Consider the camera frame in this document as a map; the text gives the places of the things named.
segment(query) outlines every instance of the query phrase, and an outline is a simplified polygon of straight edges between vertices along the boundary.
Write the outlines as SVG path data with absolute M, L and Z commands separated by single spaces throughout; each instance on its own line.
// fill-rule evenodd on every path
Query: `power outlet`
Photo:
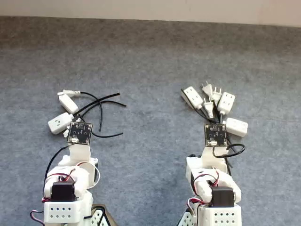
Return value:
M 228 114 L 234 104 L 235 96 L 233 94 L 223 92 L 217 110 L 221 114 Z
M 233 118 L 223 121 L 226 124 L 226 131 L 236 136 L 244 137 L 248 131 L 248 123 Z
M 181 89 L 181 96 L 192 109 L 202 108 L 203 99 L 192 86 Z
M 55 117 L 54 119 L 48 122 L 50 131 L 53 134 L 59 134 L 60 132 L 63 132 L 66 129 L 66 127 L 70 125 L 70 122 L 73 118 L 73 115 L 68 114 L 67 112 L 60 114 L 59 116 Z

